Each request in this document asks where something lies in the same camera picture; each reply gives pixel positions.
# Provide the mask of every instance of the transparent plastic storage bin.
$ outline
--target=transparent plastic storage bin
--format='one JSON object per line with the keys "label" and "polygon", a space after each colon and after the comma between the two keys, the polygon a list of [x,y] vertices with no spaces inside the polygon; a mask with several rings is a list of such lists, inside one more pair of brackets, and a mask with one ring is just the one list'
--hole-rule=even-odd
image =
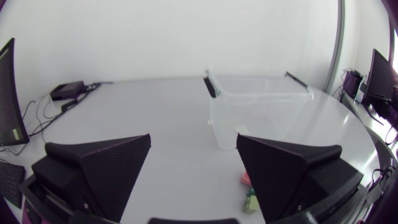
{"label": "transparent plastic storage bin", "polygon": [[218,146],[236,148],[238,133],[283,140],[313,91],[287,72],[209,67],[210,123]]}

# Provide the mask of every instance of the black pyramid-shaped object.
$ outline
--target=black pyramid-shaped object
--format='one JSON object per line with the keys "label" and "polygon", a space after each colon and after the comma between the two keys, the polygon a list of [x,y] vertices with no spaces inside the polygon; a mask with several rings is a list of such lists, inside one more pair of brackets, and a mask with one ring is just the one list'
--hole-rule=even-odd
{"label": "black pyramid-shaped object", "polygon": [[32,170],[41,185],[73,209],[119,222],[149,148],[149,134],[75,145],[47,143],[47,156]]}
{"label": "black pyramid-shaped object", "polygon": [[[325,193],[322,196],[339,187],[330,182],[323,183],[323,180],[320,184],[317,182],[317,178],[319,176],[322,178],[322,171],[325,170],[326,175],[329,173],[341,175],[335,174],[338,170],[330,170],[329,167],[323,169],[325,164],[336,164],[335,167],[347,167],[347,170],[356,172],[340,159],[341,146],[337,145],[304,146],[242,135],[238,136],[236,145],[267,223],[289,216],[286,210],[291,205],[300,184],[305,182],[304,177],[311,183],[306,187],[311,189],[308,186],[314,186],[312,188],[315,189],[314,192],[318,189],[323,190]],[[317,167],[323,167],[323,170],[319,172]],[[314,169],[317,171],[315,174],[307,175],[307,171]]]}

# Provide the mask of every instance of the storage bin handle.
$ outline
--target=storage bin handle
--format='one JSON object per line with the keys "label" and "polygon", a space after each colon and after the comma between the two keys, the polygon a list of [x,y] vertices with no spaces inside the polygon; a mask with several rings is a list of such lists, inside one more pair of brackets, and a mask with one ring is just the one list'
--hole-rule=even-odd
{"label": "storage bin handle", "polygon": [[205,71],[207,76],[203,78],[203,81],[205,81],[207,90],[209,91],[209,94],[212,98],[216,98],[216,88],[214,87],[214,85],[212,84],[210,78],[209,78],[209,70]]}
{"label": "storage bin handle", "polygon": [[290,74],[288,71],[286,71],[285,76],[288,76],[290,78],[293,78],[294,81],[298,82],[300,85],[302,85],[306,91],[308,92],[308,85],[305,84],[303,81],[299,80],[298,78],[296,78],[294,75]]}

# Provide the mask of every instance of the white wall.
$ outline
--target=white wall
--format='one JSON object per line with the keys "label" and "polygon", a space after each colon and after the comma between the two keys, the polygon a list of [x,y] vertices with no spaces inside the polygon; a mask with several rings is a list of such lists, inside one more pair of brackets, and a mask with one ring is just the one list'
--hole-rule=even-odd
{"label": "white wall", "polygon": [[288,70],[322,88],[334,0],[8,0],[0,43],[16,38],[21,107],[57,84],[203,75],[209,64]]}
{"label": "white wall", "polygon": [[390,28],[386,8],[379,0],[349,0],[346,3],[345,33],[333,92],[341,84],[343,69],[369,74],[373,49],[388,59]]}

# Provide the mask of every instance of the keyboard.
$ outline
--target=keyboard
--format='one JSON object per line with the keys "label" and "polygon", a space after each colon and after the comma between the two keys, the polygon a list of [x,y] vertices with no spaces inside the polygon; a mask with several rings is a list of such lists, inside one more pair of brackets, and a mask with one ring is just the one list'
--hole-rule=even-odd
{"label": "keyboard", "polygon": [[0,161],[0,193],[18,208],[22,205],[19,184],[24,181],[25,168]]}

